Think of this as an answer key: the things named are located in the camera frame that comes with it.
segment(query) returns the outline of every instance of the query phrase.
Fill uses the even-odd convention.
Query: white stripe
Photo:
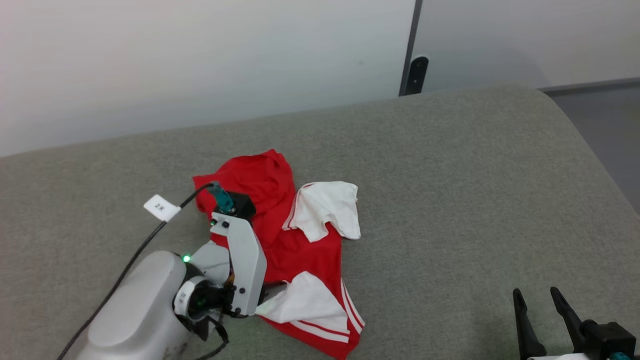
[[[291,322],[291,325],[299,328],[302,331],[308,332],[309,334],[316,335],[316,336],[318,336],[318,337],[320,337],[322,339],[327,339],[327,340],[332,340],[332,341],[339,341],[339,342],[345,343],[345,344],[349,343],[349,336],[334,334],[332,332],[324,331],[324,330],[319,329],[319,328],[317,328],[315,326],[307,325],[305,323],[301,323],[301,322],[298,322],[298,321]]]
[[[296,212],[297,203],[298,203],[298,193],[296,193],[296,196],[293,198],[293,205],[291,205],[291,210],[289,211],[289,216],[287,217],[287,220],[284,220],[284,224],[282,224],[282,230],[291,230],[290,223],[291,223],[291,220],[293,219],[293,213]]]
[[[351,308],[353,309],[354,314],[356,315],[356,317],[358,318],[358,320],[360,321],[362,326],[366,325],[364,323],[364,320],[360,316],[360,314],[358,314],[358,310],[356,309],[356,306],[353,305],[353,301],[351,300],[351,297],[349,296],[349,291],[347,290],[347,287],[344,285],[344,281],[342,282],[342,286],[344,287],[344,292],[347,293],[347,299],[349,300],[349,305],[351,305]]]
[[[343,317],[331,317],[331,318],[316,318],[316,319],[304,319],[304,322],[312,323],[314,325],[318,325],[323,329],[332,330],[335,332],[340,332],[345,335],[351,334],[351,331],[347,328],[347,318]],[[336,326],[335,320],[340,320],[340,326]]]
[[[344,310],[347,312],[347,315],[349,316],[349,320],[351,320],[351,324],[356,329],[356,331],[360,334],[362,332],[362,327],[356,321],[356,318],[353,316],[353,313],[351,312],[351,307],[349,306],[349,301],[347,300],[347,296],[345,295],[346,289],[344,288],[344,282],[342,281],[342,279],[340,280],[340,283],[342,288],[342,301],[344,302]]]

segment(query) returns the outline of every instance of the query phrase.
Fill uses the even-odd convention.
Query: gray cushioned surface
[[[640,336],[640,221],[542,93],[517,86],[136,135],[0,159],[1,359],[54,359],[191,176],[274,148],[296,185],[357,184],[343,276],[367,325],[352,359],[515,359],[519,287],[547,350],[570,352],[548,289]],[[150,245],[208,237],[194,205]],[[322,359],[259,318],[219,359]],[[217,346],[194,339],[185,360]]]

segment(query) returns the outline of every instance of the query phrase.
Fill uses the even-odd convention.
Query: black cable
[[[222,339],[222,344],[220,344],[220,346],[218,346],[216,348],[216,350],[213,350],[212,352],[204,355],[204,356],[200,356],[199,358],[195,359],[195,360],[207,360],[210,359],[216,355],[218,355],[218,353],[220,353],[222,351],[222,349],[224,349],[227,344],[229,343],[229,335],[227,334],[227,330],[225,330],[225,327],[222,326],[222,313],[220,313],[220,317],[218,318],[218,321],[213,320],[211,318],[211,316],[208,316],[209,321],[211,321],[213,323],[213,325],[216,326],[216,331],[218,332],[218,335],[220,335],[220,338]]]
[[[213,186],[213,184],[211,184],[211,183],[205,184],[205,185],[201,186],[198,190],[194,191],[184,202],[182,202],[182,204],[180,204],[180,209],[184,209],[184,207],[187,204],[189,204],[202,190],[204,190],[206,188],[210,188],[212,186]],[[133,263],[136,261],[138,256],[140,256],[140,254],[142,253],[142,250],[144,250],[145,247],[147,247],[147,245],[151,242],[151,240],[156,236],[156,234],[160,230],[162,230],[162,228],[165,225],[166,225],[166,221],[161,222],[160,225],[158,225],[151,232],[151,234],[149,236],[147,236],[147,239],[142,243],[142,245],[140,245],[140,247],[136,250],[136,253],[133,254],[133,257],[131,258],[131,260],[129,260],[129,263],[127,264],[127,266],[125,266],[124,270],[122,270],[122,274],[120,274],[120,277],[118,278],[116,283],[113,285],[113,287],[111,288],[111,290],[109,291],[107,296],[104,298],[104,300],[102,301],[100,306],[98,306],[98,308],[93,312],[91,317],[89,317],[89,319],[87,319],[87,321],[85,321],[84,324],[82,324],[82,326],[80,326],[80,329],[78,329],[78,331],[76,331],[76,333],[74,334],[73,338],[71,338],[71,340],[67,343],[67,346],[65,346],[64,350],[62,350],[62,352],[58,356],[57,360],[62,360],[65,357],[65,355],[67,354],[69,349],[71,349],[71,346],[76,342],[78,337],[80,337],[80,334],[82,334],[82,332],[87,328],[87,326],[89,326],[89,324],[91,324],[91,322],[96,317],[96,315],[98,315],[98,313],[100,312],[100,310],[102,310],[102,308],[107,303],[107,301],[109,301],[109,299],[111,298],[113,293],[116,292],[116,290],[118,289],[118,286],[124,280],[124,277],[127,275],[127,272],[129,272],[129,269],[131,269],[131,267],[133,266]]]

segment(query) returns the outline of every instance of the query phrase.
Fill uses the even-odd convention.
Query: white fabric
[[[285,291],[258,306],[255,313],[276,323],[304,321],[349,334],[348,316],[338,300],[320,279],[306,271]]]
[[[349,292],[347,288],[344,286],[344,281],[340,280],[342,287],[342,302],[344,303],[344,307],[347,309],[347,315],[349,316],[349,321],[353,324],[353,327],[360,334],[362,332],[362,327],[365,325],[364,321],[356,311],[356,307],[353,305],[351,301],[351,297],[349,296]]]
[[[298,190],[282,229],[301,229],[315,242],[329,234],[325,224],[330,222],[341,236],[359,239],[357,194],[358,187],[344,181],[306,184]]]
[[[291,322],[291,325],[299,328],[302,331],[308,332],[310,334],[316,335],[321,337],[322,339],[327,339],[327,340],[332,340],[332,341],[339,341],[341,343],[345,343],[348,344],[349,343],[349,336],[346,335],[340,335],[340,334],[334,334],[332,332],[328,332],[328,331],[324,331],[318,327],[303,323],[303,322]]]

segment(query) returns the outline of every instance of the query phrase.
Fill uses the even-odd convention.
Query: red garment
[[[284,156],[273,149],[260,155],[240,156],[226,162],[214,174],[193,178],[196,188],[211,181],[220,182],[227,191],[249,195],[255,204],[256,214],[252,224],[267,259],[265,282],[291,282],[301,272],[310,272],[322,280],[351,319],[348,322],[349,334],[341,334],[348,336],[348,343],[316,336],[292,323],[265,321],[329,356],[345,359],[358,345],[364,322],[355,311],[346,290],[343,291],[340,276],[342,237],[330,224],[327,224],[329,235],[313,243],[307,240],[302,230],[282,230],[296,195],[293,174]],[[211,212],[216,207],[215,198],[209,192],[200,192],[196,202],[198,209],[206,213],[210,220]],[[212,234],[211,240],[228,247],[227,239],[223,236]]]

